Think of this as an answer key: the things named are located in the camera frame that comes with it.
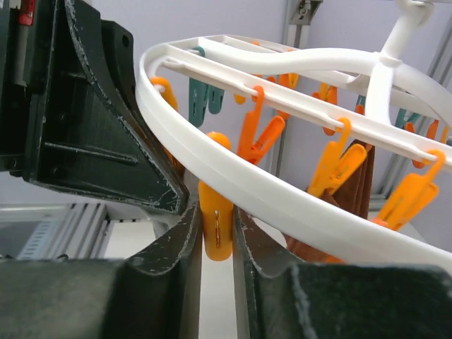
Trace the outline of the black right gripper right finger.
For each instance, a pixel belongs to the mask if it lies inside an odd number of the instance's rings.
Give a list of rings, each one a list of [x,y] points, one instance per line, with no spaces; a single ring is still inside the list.
[[[239,338],[450,338],[451,276],[434,266],[306,263],[240,208]]]

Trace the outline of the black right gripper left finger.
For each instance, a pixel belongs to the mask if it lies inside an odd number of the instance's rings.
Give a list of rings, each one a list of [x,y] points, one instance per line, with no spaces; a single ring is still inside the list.
[[[201,211],[125,260],[1,261],[2,338],[197,338]]]

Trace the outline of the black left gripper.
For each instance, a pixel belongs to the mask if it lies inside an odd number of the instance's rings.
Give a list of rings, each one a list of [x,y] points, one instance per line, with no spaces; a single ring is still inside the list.
[[[132,34],[89,4],[2,1],[1,171],[182,214],[187,188],[140,115],[135,86]]]

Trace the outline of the white round clip hanger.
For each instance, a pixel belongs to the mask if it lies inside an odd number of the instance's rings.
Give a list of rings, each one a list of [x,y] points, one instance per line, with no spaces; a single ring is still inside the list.
[[[400,1],[402,14],[380,52],[283,47],[227,35],[159,44],[141,57],[136,86],[138,108],[157,139],[189,171],[225,198],[296,239],[348,262],[418,263],[451,270],[451,254],[329,205],[224,149],[177,113],[150,82],[165,66],[244,97],[264,89],[264,102],[313,124],[333,129],[340,118],[353,137],[413,160],[435,161],[451,148],[394,127],[390,106],[451,123],[451,94],[429,76],[404,64],[400,55],[434,9],[432,1]],[[265,75],[297,73],[366,97],[364,114],[271,83]]]

